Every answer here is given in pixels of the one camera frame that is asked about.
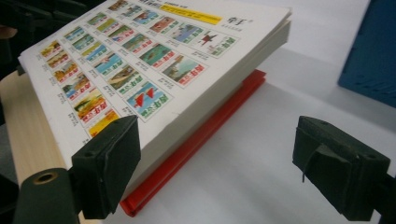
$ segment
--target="white table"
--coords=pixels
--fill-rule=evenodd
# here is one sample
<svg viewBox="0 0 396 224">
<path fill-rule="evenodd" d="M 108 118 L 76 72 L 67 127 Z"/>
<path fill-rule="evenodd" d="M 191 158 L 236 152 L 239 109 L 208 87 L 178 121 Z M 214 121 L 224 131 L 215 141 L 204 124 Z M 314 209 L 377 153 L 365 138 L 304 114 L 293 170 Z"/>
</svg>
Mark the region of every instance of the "white table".
<svg viewBox="0 0 396 224">
<path fill-rule="evenodd" d="M 385 154 L 395 176 L 396 108 L 336 84 L 368 1 L 245 1 L 293 8 L 289 43 L 259 67 L 267 82 L 137 217 L 106 223 L 351 223 L 291 163 L 301 115 Z"/>
</svg>

